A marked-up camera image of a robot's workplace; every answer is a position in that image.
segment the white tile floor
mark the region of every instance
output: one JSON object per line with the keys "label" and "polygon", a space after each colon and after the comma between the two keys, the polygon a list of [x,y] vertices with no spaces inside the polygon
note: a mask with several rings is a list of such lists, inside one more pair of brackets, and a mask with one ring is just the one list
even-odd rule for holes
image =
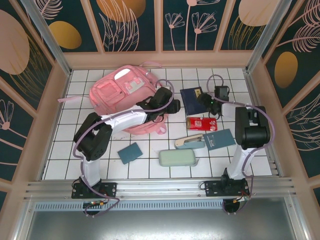
{"label": "white tile floor", "polygon": [[[100,78],[113,70],[75,70],[67,90],[67,96],[88,96],[90,87]],[[158,135],[153,132],[145,135],[131,135],[119,132],[112,136],[107,151],[101,158],[100,175],[103,179],[158,179],[158,178],[203,178],[219,177],[231,162],[235,145],[208,151],[195,150],[198,160],[194,167],[162,167],[159,165],[158,154],[161,150],[174,149],[174,141],[178,138],[191,136],[199,131],[186,130],[186,115],[183,108],[180,89],[202,87],[207,92],[206,80],[213,74],[224,78],[224,84],[229,86],[231,101],[250,103],[251,99],[242,69],[240,68],[167,68],[151,69],[159,79],[172,80],[175,88],[174,97],[181,102],[180,112],[170,115],[167,133]],[[221,85],[222,81],[215,77],[213,84]],[[63,103],[60,119],[54,135],[49,158],[42,176],[44,180],[76,179],[80,175],[80,160],[72,156],[72,140],[81,123],[87,115],[93,112],[89,99],[84,97]],[[208,113],[199,114],[208,117]],[[235,122],[228,117],[218,119],[218,130],[230,129],[234,137]],[[130,144],[137,143],[143,153],[141,157],[124,165],[118,151]],[[248,174],[255,176],[270,176],[268,158],[264,150],[254,157]]]}

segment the light green pencil case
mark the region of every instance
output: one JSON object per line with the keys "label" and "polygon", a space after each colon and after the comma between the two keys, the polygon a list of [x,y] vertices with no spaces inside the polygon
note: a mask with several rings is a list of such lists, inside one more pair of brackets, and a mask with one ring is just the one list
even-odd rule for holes
{"label": "light green pencil case", "polygon": [[196,156],[192,149],[162,150],[159,152],[162,167],[196,166]]}

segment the red card package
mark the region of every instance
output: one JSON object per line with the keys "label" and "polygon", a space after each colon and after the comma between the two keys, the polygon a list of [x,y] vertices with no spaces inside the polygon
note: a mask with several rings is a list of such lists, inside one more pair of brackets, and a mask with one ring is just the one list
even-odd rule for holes
{"label": "red card package", "polygon": [[187,117],[186,129],[198,131],[217,131],[217,120],[210,117]]}

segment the pink strap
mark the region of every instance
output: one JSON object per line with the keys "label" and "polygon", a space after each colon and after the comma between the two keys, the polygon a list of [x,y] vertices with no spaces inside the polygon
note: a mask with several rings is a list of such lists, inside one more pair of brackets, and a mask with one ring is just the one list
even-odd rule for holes
{"label": "pink strap", "polygon": [[74,99],[79,99],[79,98],[88,98],[88,96],[70,96],[70,97],[65,97],[65,98],[59,98],[58,102],[63,103],[63,102],[69,102]]}
{"label": "pink strap", "polygon": [[141,64],[139,65],[139,67],[143,67],[143,65],[146,65],[146,64],[155,65],[155,66],[157,66],[157,67],[159,67],[159,68],[162,67],[162,64],[160,64],[160,63],[158,63],[158,62],[155,62],[155,61],[144,61],[143,63],[141,63]]}
{"label": "pink strap", "polygon": [[163,123],[155,132],[159,135],[163,135],[167,132],[167,126]]}

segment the pink backpack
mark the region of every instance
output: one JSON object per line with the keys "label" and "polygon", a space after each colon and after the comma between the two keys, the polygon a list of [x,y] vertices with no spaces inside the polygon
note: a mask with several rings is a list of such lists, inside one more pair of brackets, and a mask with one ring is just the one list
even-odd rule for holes
{"label": "pink backpack", "polygon": [[[89,99],[98,115],[108,115],[133,107],[156,93],[157,77],[140,66],[125,65],[98,80],[90,89]],[[138,126],[124,130],[134,135],[167,131],[165,121],[168,115],[157,117]]]}

